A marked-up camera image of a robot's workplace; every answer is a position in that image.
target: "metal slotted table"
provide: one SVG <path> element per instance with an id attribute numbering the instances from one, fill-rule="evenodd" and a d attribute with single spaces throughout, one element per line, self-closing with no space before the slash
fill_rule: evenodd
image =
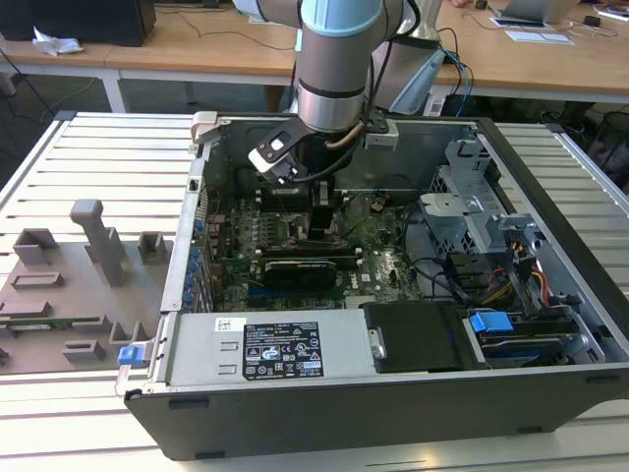
<path id="1" fill-rule="evenodd" d="M 191 116 L 79 113 L 55 121 L 0 193 L 0 280 L 26 227 L 83 241 L 68 214 L 102 199 L 121 239 L 147 228 L 174 238 L 190 161 Z M 572 142 L 537 125 L 499 125 L 625 294 L 629 204 Z M 527 211 L 509 182 L 501 185 Z M 0 377 L 3 471 L 617 471 L 629 464 L 629 401 L 588 411 L 555 433 L 198 462 L 172 462 L 114 392 L 115 371 Z M 429 425 L 418 424 L 418 428 Z"/>

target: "warning label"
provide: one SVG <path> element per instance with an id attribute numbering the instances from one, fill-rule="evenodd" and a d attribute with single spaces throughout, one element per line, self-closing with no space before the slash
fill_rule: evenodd
<path id="1" fill-rule="evenodd" d="M 318 323 L 246 324 L 243 351 L 248 381 L 323 377 Z"/>

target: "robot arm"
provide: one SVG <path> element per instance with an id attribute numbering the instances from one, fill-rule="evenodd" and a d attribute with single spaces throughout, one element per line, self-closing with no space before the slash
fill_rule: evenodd
<path id="1" fill-rule="evenodd" d="M 297 59 L 299 117 L 259 143 L 250 161 L 280 184 L 316 180 L 304 176 L 308 171 L 317 175 L 327 169 L 323 174 L 328 176 L 338 160 L 342 168 L 363 128 L 372 52 L 400 29 L 411 2 L 235 0 L 235 4 L 246 13 L 303 31 Z"/>

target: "power cable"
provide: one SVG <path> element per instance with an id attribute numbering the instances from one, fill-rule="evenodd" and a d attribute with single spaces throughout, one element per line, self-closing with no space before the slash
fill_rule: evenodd
<path id="1" fill-rule="evenodd" d="M 60 98 L 59 100 L 55 101 L 55 103 L 52 105 L 52 108 L 56 108 L 61 103 L 63 103 L 64 101 L 66 101 L 66 100 L 68 100 L 70 98 L 72 98 L 73 96 L 80 95 L 84 91 L 87 91 L 91 86 L 94 85 L 95 82 L 96 82 L 96 78 L 94 78 L 91 81 L 89 81 L 89 84 L 87 84 L 85 87 L 81 88 L 80 90 L 77 90 L 74 93 L 70 93 L 69 95 L 66 95 L 63 98 Z M 43 118 L 46 116 L 46 113 L 47 113 L 47 111 L 45 111 L 45 110 L 44 110 L 43 113 L 41 113 L 41 116 L 39 117 L 39 123 L 41 123 L 43 121 Z"/>
<path id="2" fill-rule="evenodd" d="M 35 96 L 39 99 L 39 101 L 41 101 L 41 103 L 43 104 L 43 106 L 46 108 L 46 111 L 48 113 L 50 113 L 52 116 L 55 116 L 54 111 L 52 111 L 51 107 L 48 106 L 48 103 L 46 102 L 46 100 L 44 100 L 42 98 L 42 96 L 39 94 L 39 92 L 37 91 L 37 89 L 33 86 L 33 84 L 30 83 L 29 78 L 22 73 L 22 71 L 20 71 L 20 69 L 18 69 L 18 66 L 16 66 L 14 64 L 14 62 L 11 60 L 11 58 L 9 56 L 7 56 L 7 54 L 4 52 L 4 50 L 2 49 L 2 47 L 0 47 L 0 53 L 2 54 L 2 56 L 4 57 L 4 59 L 9 63 L 9 65 L 18 73 L 18 75 L 20 77 L 22 77 L 22 79 L 24 80 L 24 82 L 27 83 L 27 85 L 30 87 L 30 89 L 32 90 L 32 92 L 35 94 Z"/>
<path id="3" fill-rule="evenodd" d="M 270 44 L 266 44 L 264 42 L 258 41 L 257 39 L 255 39 L 254 37 L 251 37 L 247 34 L 243 34 L 239 31 L 207 31 L 207 32 L 201 32 L 199 28 L 197 28 L 195 25 L 193 25 L 190 20 L 188 20 L 186 17 L 184 17 L 181 12 L 174 12 L 175 15 L 177 15 L 179 18 L 181 18 L 184 22 L 186 22 L 186 24 L 192 28 L 193 30 L 195 30 L 197 32 L 197 36 L 199 38 L 204 37 L 204 36 L 211 36 L 213 34 L 236 34 L 238 36 L 242 36 L 245 37 L 246 39 L 256 42 L 257 44 L 259 44 L 260 46 L 264 46 L 264 47 L 268 47 L 269 49 L 274 49 L 276 51 L 291 51 L 293 49 L 295 49 L 295 46 L 291 46 L 291 47 L 276 47 L 276 46 L 272 46 Z"/>

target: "blue plastic clip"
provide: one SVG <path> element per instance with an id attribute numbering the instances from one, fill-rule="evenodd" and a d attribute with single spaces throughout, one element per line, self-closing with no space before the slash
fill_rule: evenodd
<path id="1" fill-rule="evenodd" d="M 513 324 L 506 312 L 476 312 L 470 316 L 474 332 L 513 331 Z"/>
<path id="2" fill-rule="evenodd" d="M 126 346 L 118 353 L 118 365 L 141 366 L 144 363 L 144 346 Z"/>

